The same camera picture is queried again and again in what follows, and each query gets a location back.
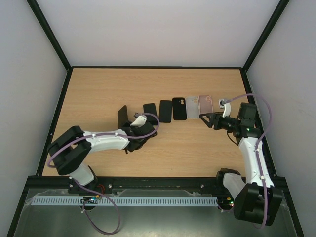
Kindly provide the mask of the white phone case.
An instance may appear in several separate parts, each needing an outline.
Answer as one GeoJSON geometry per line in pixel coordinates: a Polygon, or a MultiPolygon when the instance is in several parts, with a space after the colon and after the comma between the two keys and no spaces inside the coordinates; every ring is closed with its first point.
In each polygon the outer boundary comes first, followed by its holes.
{"type": "Polygon", "coordinates": [[[187,118],[198,119],[199,118],[199,102],[197,96],[188,96],[186,100],[186,112],[187,118]]]}

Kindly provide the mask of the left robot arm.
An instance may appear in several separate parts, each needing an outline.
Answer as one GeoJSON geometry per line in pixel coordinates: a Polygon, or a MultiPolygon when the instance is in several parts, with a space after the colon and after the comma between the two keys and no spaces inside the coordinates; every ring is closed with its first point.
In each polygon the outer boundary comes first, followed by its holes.
{"type": "Polygon", "coordinates": [[[93,170],[84,164],[89,154],[107,150],[131,153],[155,137],[157,129],[158,126],[152,126],[150,122],[143,125],[127,123],[110,132],[89,132],[73,126],[49,145],[47,166],[55,168],[59,175],[68,175],[80,185],[87,186],[96,179],[93,170]]]}

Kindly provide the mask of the black phone from white case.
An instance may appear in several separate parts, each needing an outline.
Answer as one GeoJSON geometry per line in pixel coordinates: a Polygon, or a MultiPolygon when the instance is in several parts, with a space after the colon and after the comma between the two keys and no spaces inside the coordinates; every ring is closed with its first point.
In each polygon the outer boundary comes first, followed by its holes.
{"type": "Polygon", "coordinates": [[[159,103],[159,121],[161,123],[171,123],[172,119],[172,101],[160,100],[159,103]]]}

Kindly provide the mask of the black phone from pink case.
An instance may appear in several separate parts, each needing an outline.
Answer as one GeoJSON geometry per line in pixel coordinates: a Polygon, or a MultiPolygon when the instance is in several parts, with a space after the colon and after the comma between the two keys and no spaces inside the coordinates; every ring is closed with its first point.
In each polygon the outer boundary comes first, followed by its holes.
{"type": "Polygon", "coordinates": [[[128,123],[127,106],[124,105],[117,113],[118,129],[122,129],[128,123]]]}

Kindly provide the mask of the pink cased phone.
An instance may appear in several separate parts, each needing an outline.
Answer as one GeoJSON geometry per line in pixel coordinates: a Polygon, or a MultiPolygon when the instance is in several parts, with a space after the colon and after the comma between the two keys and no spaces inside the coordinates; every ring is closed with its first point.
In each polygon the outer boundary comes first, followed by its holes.
{"type": "Polygon", "coordinates": [[[199,97],[200,114],[213,112],[212,97],[210,95],[200,95],[199,97]]]}

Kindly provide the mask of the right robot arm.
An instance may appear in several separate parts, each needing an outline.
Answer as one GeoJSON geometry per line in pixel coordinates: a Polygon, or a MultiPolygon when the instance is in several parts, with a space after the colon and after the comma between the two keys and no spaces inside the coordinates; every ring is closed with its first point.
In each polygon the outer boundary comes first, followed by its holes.
{"type": "Polygon", "coordinates": [[[255,128],[256,106],[241,103],[237,118],[230,116],[230,103],[220,101],[224,111],[200,114],[200,119],[214,130],[225,130],[236,139],[245,165],[245,179],[236,170],[222,168],[217,173],[216,190],[234,199],[236,219],[270,226],[282,202],[281,190],[275,188],[265,163],[261,132],[255,128]]]}

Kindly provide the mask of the green phone from black case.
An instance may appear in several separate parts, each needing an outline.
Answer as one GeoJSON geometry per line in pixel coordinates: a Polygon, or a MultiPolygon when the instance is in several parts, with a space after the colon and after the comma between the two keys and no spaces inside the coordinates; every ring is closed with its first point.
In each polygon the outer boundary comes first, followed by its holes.
{"type": "MultiPolygon", "coordinates": [[[[155,103],[148,103],[148,104],[144,104],[143,105],[143,110],[144,113],[149,113],[149,114],[153,114],[155,116],[157,116],[157,110],[156,110],[156,105],[155,103]]],[[[151,115],[146,115],[147,121],[155,126],[158,124],[157,120],[155,117],[151,116],[151,115]]]]}

